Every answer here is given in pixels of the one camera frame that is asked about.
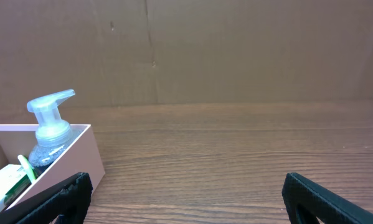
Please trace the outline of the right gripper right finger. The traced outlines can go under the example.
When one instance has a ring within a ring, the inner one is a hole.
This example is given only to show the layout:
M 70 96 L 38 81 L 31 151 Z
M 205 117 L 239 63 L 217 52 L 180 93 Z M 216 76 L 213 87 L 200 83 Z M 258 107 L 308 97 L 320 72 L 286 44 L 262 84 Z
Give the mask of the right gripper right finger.
M 373 213 L 295 172 L 286 175 L 281 194 L 292 224 L 373 223 Z

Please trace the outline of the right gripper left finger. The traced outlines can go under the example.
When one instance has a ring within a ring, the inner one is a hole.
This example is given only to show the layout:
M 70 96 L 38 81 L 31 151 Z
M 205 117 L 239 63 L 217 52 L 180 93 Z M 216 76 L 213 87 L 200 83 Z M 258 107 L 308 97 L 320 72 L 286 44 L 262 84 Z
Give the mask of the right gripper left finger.
M 0 224 L 82 224 L 91 203 L 93 185 L 79 172 L 0 213 Z

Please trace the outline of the green toothbrush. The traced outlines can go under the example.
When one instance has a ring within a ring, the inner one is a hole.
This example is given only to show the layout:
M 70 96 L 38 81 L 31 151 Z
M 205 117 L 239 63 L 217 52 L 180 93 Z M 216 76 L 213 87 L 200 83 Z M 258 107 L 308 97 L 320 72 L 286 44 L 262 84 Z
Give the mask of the green toothbrush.
M 30 182 L 33 184 L 36 182 L 37 178 L 35 176 L 35 172 L 27 160 L 27 158 L 23 155 L 17 156 L 18 161 L 20 162 L 22 168 L 24 169 L 25 173 L 27 174 L 27 177 L 29 178 Z

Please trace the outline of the clear pump bottle dark liquid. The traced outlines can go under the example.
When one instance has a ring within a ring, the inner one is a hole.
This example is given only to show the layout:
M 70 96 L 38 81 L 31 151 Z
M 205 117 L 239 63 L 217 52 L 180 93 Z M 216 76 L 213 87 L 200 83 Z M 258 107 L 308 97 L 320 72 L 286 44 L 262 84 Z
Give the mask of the clear pump bottle dark liquid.
M 31 166 L 43 173 L 71 145 L 77 136 L 70 123 L 61 118 L 59 105 L 75 95 L 73 89 L 52 93 L 30 100 L 27 109 L 33 113 L 38 127 L 35 131 L 37 144 L 28 160 Z

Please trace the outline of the green white soap packet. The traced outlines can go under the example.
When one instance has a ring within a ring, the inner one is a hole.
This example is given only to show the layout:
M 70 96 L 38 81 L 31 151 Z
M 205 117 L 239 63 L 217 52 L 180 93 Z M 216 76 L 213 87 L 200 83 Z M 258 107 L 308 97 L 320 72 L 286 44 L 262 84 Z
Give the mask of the green white soap packet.
M 8 164 L 0 170 L 0 212 L 10 206 L 31 184 L 21 165 Z

